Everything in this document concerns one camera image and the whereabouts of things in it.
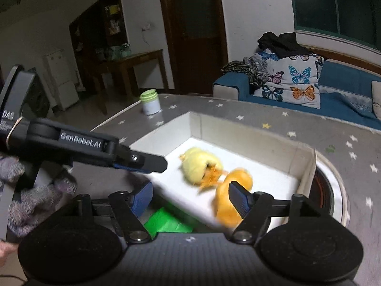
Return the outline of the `gloved left hand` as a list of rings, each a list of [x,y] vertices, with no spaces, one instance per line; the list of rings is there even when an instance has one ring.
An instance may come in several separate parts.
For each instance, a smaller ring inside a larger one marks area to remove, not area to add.
[[[47,219],[77,189],[66,166],[31,164],[1,154],[1,240],[17,242]]]

